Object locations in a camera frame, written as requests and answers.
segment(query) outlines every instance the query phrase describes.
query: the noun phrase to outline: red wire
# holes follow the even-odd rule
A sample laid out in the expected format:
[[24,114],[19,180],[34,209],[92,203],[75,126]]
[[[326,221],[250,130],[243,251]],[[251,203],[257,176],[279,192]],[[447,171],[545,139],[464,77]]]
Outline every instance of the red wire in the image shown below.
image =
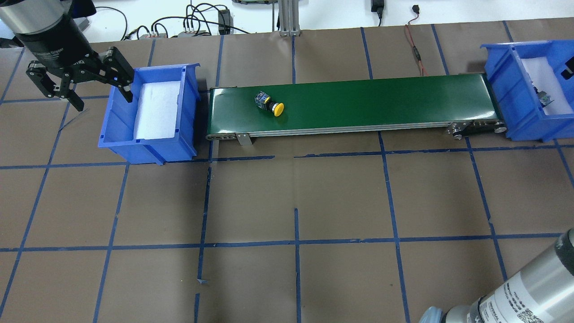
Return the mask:
[[[409,33],[410,45],[411,45],[412,47],[414,47],[414,40],[413,40],[413,35],[410,33],[409,25],[410,25],[411,22],[413,22],[413,21],[415,21],[415,20],[417,20],[417,19],[418,19],[418,14],[417,14],[417,17],[415,17],[415,18],[409,20],[409,22],[405,25],[406,31]],[[425,68],[425,66],[422,64],[422,60],[419,60],[419,61],[418,61],[418,65],[420,65],[421,76],[424,76],[424,75],[428,76],[428,73],[426,72],[426,68]]]

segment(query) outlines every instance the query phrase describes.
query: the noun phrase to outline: metal bracket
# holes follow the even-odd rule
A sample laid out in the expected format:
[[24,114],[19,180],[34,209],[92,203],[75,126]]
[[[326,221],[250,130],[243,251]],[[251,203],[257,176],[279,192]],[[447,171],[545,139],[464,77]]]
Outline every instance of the metal bracket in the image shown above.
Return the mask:
[[279,33],[281,36],[299,36],[299,0],[279,0]]
[[238,133],[237,134],[237,141],[241,146],[251,146],[253,142],[251,141],[251,137],[248,133]]
[[506,124],[501,120],[477,120],[453,122],[447,127],[447,133],[454,139],[461,140],[472,134],[502,133],[506,131]]

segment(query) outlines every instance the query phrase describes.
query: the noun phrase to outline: white wall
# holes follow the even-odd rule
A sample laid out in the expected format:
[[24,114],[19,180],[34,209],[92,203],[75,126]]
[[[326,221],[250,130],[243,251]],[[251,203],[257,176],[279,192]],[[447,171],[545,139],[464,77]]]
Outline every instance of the white wall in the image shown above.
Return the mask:
[[[194,5],[200,2],[193,0]],[[275,25],[272,22],[271,5],[239,5],[231,0],[205,2],[227,5],[231,9],[234,25],[251,33],[269,32],[272,25]],[[378,17],[370,12],[370,3],[370,0],[300,0],[301,28],[376,26]],[[123,11],[127,16],[129,32],[139,25],[149,27],[154,20],[164,16],[184,16],[189,1],[94,0],[94,4]],[[415,4],[421,8],[421,17],[416,22],[418,24],[574,17],[574,0],[387,0],[383,25],[403,25],[414,17],[410,8]],[[98,10],[97,14],[90,17],[91,26],[84,32],[88,40],[119,40],[124,28],[122,16],[112,10]],[[210,10],[204,14],[207,20],[217,21],[216,11]],[[162,21],[170,36],[183,31],[181,22],[181,19]],[[213,30],[216,34],[216,25],[213,25]]]

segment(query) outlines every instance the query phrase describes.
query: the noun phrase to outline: green object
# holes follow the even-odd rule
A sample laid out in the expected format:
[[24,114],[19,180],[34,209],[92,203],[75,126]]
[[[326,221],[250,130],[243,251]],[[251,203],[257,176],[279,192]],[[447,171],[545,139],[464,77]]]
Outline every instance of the green object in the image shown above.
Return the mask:
[[[279,117],[257,108],[264,91],[285,104]],[[207,139],[430,128],[497,120],[483,74],[212,89]]]

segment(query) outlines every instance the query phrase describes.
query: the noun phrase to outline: white label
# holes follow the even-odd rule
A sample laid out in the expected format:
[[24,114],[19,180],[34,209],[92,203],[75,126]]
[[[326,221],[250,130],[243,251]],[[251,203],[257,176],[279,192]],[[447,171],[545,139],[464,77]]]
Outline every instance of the white label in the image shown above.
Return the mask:
[[526,290],[520,272],[480,303],[484,323],[548,323],[554,318]]

